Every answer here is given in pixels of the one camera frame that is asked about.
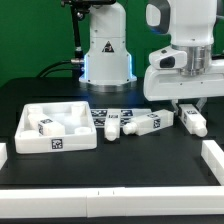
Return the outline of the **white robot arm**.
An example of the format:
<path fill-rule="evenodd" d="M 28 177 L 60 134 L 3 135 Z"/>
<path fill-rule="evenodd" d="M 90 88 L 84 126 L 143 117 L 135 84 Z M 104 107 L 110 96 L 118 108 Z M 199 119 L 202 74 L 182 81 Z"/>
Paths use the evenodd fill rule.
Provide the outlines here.
<path fill-rule="evenodd" d="M 149 101 L 224 96 L 224 56 L 214 56 L 222 0 L 131 0 L 93 6 L 82 85 L 116 91 L 144 78 Z"/>

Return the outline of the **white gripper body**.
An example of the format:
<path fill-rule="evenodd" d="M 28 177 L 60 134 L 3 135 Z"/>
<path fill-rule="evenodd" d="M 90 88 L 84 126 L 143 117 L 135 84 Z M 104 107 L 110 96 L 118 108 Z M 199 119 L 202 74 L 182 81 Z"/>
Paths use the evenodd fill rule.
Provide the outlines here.
<path fill-rule="evenodd" d="M 203 74 L 195 76 L 149 66 L 143 93 L 148 101 L 224 96 L 224 60 L 214 60 Z"/>

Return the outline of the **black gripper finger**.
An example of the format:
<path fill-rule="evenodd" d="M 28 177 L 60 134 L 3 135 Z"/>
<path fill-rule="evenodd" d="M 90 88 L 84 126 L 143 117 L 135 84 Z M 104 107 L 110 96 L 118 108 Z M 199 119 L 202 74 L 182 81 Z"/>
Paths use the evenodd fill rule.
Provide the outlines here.
<path fill-rule="evenodd" d="M 204 98 L 200 98 L 196 104 L 196 107 L 199 111 L 202 111 L 202 108 L 204 107 L 204 105 L 206 104 L 207 102 L 207 98 L 204 97 Z"/>
<path fill-rule="evenodd" d="M 179 114 L 178 100 L 171 100 L 172 107 L 174 108 L 175 114 Z"/>

